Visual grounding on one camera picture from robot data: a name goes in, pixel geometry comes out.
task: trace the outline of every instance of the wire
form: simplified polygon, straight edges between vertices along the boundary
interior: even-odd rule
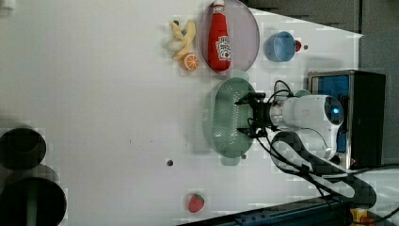
[[[274,90],[275,91],[277,91],[277,84],[278,83],[282,83],[288,90],[290,90],[290,92],[291,92],[291,89],[290,89],[290,87],[288,86],[288,84],[286,84],[284,81],[281,81],[281,80],[277,80],[276,82],[275,82],[275,86],[274,86]]]
[[[251,119],[251,118],[248,118],[248,119],[247,119],[247,123],[248,123],[249,129],[251,130],[251,132],[254,133],[254,134],[256,134],[255,131],[253,131],[253,129],[252,129],[251,124],[250,124],[249,121],[255,121],[255,120],[253,120],[253,119]],[[262,146],[271,156],[273,156],[273,157],[275,157],[276,159],[278,159],[279,161],[281,161],[281,162],[283,162],[283,163],[285,163],[285,164],[287,164],[287,165],[289,165],[289,166],[295,168],[296,170],[300,170],[300,167],[299,167],[299,166],[297,166],[297,165],[295,165],[295,164],[293,164],[293,163],[287,161],[287,159],[285,159],[284,156],[282,156],[280,153],[278,153],[278,152],[274,149],[274,147],[271,145],[271,142],[270,142],[270,140],[269,140],[269,137],[268,137],[267,132],[266,132],[266,138],[267,138],[267,141],[269,142],[270,148],[271,148],[277,155],[275,155],[275,154],[272,153],[270,150],[268,150],[268,149],[264,146],[264,144],[261,142],[261,140],[260,140],[258,137],[256,137],[256,140],[258,140],[258,142],[261,144],[261,146]]]
[[[293,93],[292,93],[290,90],[288,90],[288,89],[282,89],[282,90],[279,90],[279,91],[273,93],[273,94],[269,97],[269,100],[267,100],[267,103],[269,104],[270,101],[272,100],[272,98],[274,99],[275,96],[276,96],[278,93],[281,93],[281,92],[288,92],[288,96],[294,96]]]

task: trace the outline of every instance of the pink plate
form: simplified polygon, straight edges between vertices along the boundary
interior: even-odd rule
[[[231,44],[230,68],[220,74],[230,75],[232,69],[246,72],[259,52],[259,27],[246,5],[237,0],[225,0],[225,13]],[[212,5],[206,8],[197,29],[197,46],[208,64],[208,39],[212,21]]]

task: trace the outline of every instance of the blue cup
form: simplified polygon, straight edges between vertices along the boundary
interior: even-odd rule
[[[271,36],[266,41],[266,56],[275,62],[285,62],[291,60],[295,55],[294,37],[286,32],[279,32]]]

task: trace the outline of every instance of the white tabletop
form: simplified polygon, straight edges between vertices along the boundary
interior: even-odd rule
[[[64,225],[176,225],[317,196],[258,144],[225,166],[201,136],[203,102],[220,80],[202,61],[187,75],[165,44],[174,19],[197,22],[211,3],[21,0],[0,18],[1,132],[27,125],[45,136],[44,163],[68,194]],[[310,71],[358,67],[360,35],[251,11],[256,90],[269,95],[278,79],[303,89]],[[269,61],[263,43],[281,30],[309,49]],[[198,214],[186,208],[191,192],[206,201]]]

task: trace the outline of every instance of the red ketchup bottle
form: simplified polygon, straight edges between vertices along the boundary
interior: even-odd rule
[[[227,32],[224,0],[215,0],[208,41],[208,63],[216,72],[226,71],[231,64],[231,47]]]

